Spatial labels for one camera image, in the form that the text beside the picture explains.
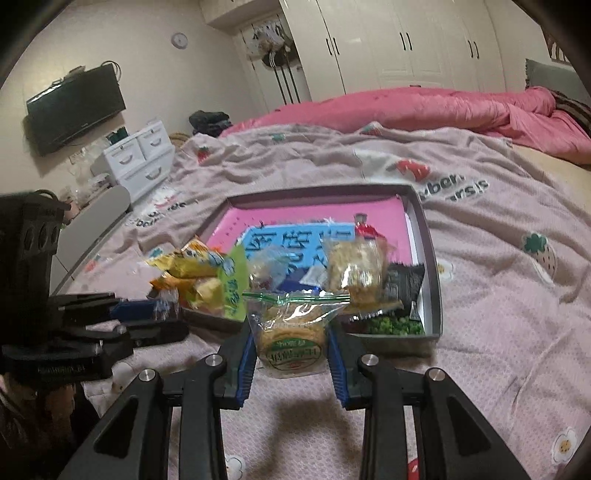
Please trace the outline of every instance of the metal screw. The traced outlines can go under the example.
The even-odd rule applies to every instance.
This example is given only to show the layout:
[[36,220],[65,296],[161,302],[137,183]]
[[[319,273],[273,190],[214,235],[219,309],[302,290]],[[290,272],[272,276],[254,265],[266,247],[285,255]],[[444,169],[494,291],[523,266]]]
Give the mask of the metal screw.
[[156,372],[151,368],[147,368],[146,370],[142,370],[138,376],[142,382],[150,382],[156,376]]
[[432,368],[429,370],[429,378],[435,382],[445,380],[445,372],[441,368]]
[[223,358],[221,355],[214,353],[213,355],[209,355],[205,359],[205,363],[207,363],[210,367],[217,367],[219,364],[223,362]]
[[361,357],[361,363],[367,365],[368,367],[373,367],[374,365],[377,365],[378,362],[378,356],[372,353],[366,353],[363,357]]

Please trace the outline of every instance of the folded clothes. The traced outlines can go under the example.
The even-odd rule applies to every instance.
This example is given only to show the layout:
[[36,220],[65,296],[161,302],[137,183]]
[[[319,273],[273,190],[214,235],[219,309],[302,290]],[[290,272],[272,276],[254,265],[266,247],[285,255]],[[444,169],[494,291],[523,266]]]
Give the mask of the folded clothes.
[[230,116],[224,112],[204,112],[203,110],[197,110],[189,117],[189,123],[196,130],[199,130],[200,126],[216,124],[224,120],[230,120]]
[[205,134],[217,138],[226,128],[230,128],[231,126],[232,122],[230,120],[222,120],[215,124],[201,124],[198,127],[195,127],[193,135]]

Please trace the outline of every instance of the pillow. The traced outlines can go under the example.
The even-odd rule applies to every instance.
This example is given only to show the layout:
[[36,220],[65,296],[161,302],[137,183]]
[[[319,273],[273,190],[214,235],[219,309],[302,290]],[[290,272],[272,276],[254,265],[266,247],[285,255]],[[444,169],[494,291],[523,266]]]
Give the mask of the pillow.
[[574,70],[526,59],[525,83],[528,87],[557,90],[573,100],[591,105],[591,96]]
[[585,103],[568,98],[561,92],[552,90],[556,100],[556,109],[568,113],[571,118],[591,137],[591,108]]

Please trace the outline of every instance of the door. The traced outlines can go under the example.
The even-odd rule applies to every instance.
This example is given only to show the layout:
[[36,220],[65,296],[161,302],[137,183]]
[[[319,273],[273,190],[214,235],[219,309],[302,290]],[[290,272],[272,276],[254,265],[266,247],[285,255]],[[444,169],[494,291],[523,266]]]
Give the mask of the door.
[[456,90],[478,92],[475,48],[453,0],[426,0],[426,5],[431,22],[437,25],[450,83]]
[[441,87],[451,86],[436,37],[438,27],[427,13],[426,2],[391,1],[402,24],[402,40],[407,42],[415,79]]
[[470,34],[481,92],[505,92],[503,64],[495,29],[483,0],[455,0]]
[[346,93],[379,89],[371,49],[355,0],[317,0],[330,34]]
[[379,87],[410,85],[414,80],[410,48],[391,0],[356,0],[356,4]]
[[[260,24],[275,24],[281,27],[285,36],[292,38],[292,33],[283,14],[273,15],[260,22]],[[251,24],[240,30],[241,49],[238,54],[246,57],[246,40],[250,40],[255,34],[255,28],[260,24]],[[269,67],[262,60],[247,60],[247,74],[254,75],[254,82],[249,87],[254,92],[253,97],[262,97],[267,112],[280,108],[289,103],[303,103],[311,100],[301,64],[293,61],[290,65],[281,67]]]
[[336,52],[316,0],[281,0],[306,75],[312,100],[319,102],[345,93]]

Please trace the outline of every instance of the yellow snack bag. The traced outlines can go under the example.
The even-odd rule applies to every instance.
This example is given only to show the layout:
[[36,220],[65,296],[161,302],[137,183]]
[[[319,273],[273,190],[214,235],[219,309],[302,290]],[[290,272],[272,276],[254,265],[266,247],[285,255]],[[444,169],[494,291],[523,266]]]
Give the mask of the yellow snack bag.
[[176,278],[215,277],[223,263],[222,256],[194,237],[181,250],[146,260],[148,265],[167,271]]
[[153,279],[150,284],[156,290],[174,290],[175,288],[179,291],[187,291],[193,288],[195,284],[194,278],[176,278],[170,273],[164,272],[158,278]]
[[194,297],[189,303],[196,310],[216,312],[223,307],[223,284],[216,277],[197,280],[191,295]]

